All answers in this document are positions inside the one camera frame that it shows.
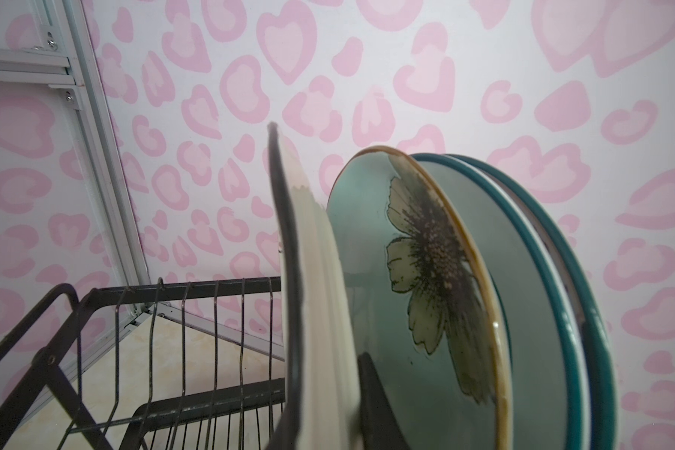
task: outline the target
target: screw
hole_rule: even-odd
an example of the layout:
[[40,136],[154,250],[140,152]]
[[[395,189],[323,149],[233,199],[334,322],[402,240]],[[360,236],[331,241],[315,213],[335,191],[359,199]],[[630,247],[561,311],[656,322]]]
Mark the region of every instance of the screw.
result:
[[50,47],[53,51],[57,50],[57,43],[53,39],[53,33],[47,33],[47,45]]

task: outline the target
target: painted flower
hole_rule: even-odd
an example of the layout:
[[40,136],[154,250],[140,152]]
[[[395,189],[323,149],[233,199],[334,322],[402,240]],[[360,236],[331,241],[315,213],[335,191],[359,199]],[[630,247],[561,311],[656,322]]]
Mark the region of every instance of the painted flower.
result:
[[387,266],[393,292],[412,293],[412,339],[431,355],[445,334],[460,389],[478,404],[495,401],[489,320],[458,230],[410,161],[388,157],[398,176],[390,183],[387,217],[406,235],[388,244]]

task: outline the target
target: dish rack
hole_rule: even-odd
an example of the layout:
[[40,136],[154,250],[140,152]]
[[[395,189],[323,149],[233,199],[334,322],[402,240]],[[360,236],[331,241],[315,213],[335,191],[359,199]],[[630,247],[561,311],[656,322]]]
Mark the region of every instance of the dish rack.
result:
[[[71,434],[82,434],[93,449],[108,450],[114,447],[107,440],[107,431],[113,426],[126,426],[126,432],[119,450],[152,450],[158,431],[168,430],[166,449],[173,449],[179,428],[183,428],[182,449],[185,448],[185,435],[188,425],[198,423],[198,439],[205,433],[204,448],[232,448],[230,447],[230,421],[233,415],[239,420],[237,447],[245,448],[245,415],[255,411],[257,420],[258,449],[287,450],[294,448],[295,443],[285,438],[283,430],[290,425],[285,422],[291,419],[288,413],[275,420],[273,406],[280,406],[282,412],[286,401],[285,378],[273,379],[273,293],[280,292],[280,277],[229,279],[214,282],[163,283],[162,278],[157,284],[142,286],[108,287],[92,289],[81,300],[75,288],[62,283],[52,288],[30,310],[27,315],[12,329],[0,342],[0,361],[10,352],[20,338],[35,324],[41,315],[47,311],[53,302],[61,296],[66,296],[72,307],[72,313],[63,322],[49,343],[37,351],[25,375],[0,406],[0,449],[3,448],[15,430],[26,416],[38,395],[47,388],[55,400],[67,413],[70,425],[64,431],[60,445],[61,449]],[[268,335],[268,379],[260,382],[243,383],[243,353],[245,350],[245,295],[270,294],[270,330]],[[219,360],[218,338],[225,337],[218,334],[217,297],[239,295],[241,305],[240,339],[234,340],[240,345],[240,384],[233,387],[218,389],[217,364],[214,365],[213,389],[197,394],[186,394],[186,311],[185,302],[191,299],[213,299],[213,326],[214,329],[201,330],[215,336],[215,361]],[[158,305],[161,302],[180,300],[179,320],[182,332],[182,394],[180,397],[153,401],[153,335],[155,318],[158,315]],[[120,327],[119,311],[125,305],[144,305],[146,313],[150,315],[150,338],[148,343],[148,380],[149,395],[147,402],[139,406],[131,417],[117,418],[115,413],[120,401],[119,393],[119,351]],[[90,316],[101,308],[113,308],[115,316],[115,392],[114,405],[108,419],[98,423],[92,417],[89,409],[83,403],[83,349],[81,330],[85,327]],[[77,390],[60,368],[68,350],[77,343]],[[377,372],[368,354],[358,357],[360,373],[360,419],[365,449],[408,449],[405,439],[396,425],[396,419],[389,407],[387,398],[379,381]],[[290,370],[287,367],[287,376],[299,380],[299,370]],[[259,408],[268,408],[268,436],[260,436]],[[216,443],[215,434],[218,418],[228,416],[227,442]]]

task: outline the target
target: white plate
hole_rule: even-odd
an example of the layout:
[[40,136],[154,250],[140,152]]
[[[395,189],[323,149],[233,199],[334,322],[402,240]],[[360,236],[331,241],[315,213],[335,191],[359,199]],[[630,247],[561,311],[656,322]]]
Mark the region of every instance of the white plate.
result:
[[447,156],[414,157],[463,218],[500,292],[512,344],[514,448],[588,449],[585,355],[569,298],[539,236],[476,168]]
[[360,380],[333,229],[297,159],[268,126],[270,184],[283,253],[286,408],[297,450],[362,448]]

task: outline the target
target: ceramic plate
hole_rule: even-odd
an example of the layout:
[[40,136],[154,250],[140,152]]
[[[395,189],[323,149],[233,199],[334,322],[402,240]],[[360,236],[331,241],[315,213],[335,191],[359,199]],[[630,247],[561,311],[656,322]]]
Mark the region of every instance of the ceramic plate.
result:
[[361,446],[360,381],[342,268],[330,221],[300,163],[270,124],[268,157],[280,238],[287,330],[282,432],[296,449]]
[[597,303],[570,244],[540,203],[515,180],[480,160],[453,156],[491,177],[513,199],[546,244],[571,298],[582,331],[592,401],[591,449],[611,450],[617,439],[617,390],[608,333]]
[[524,214],[490,178],[447,156],[415,155],[460,212],[500,291],[513,345],[514,447],[587,449],[585,356],[565,288]]
[[327,205],[358,354],[372,357],[413,449],[512,448],[512,382],[485,263],[409,156],[368,148]]

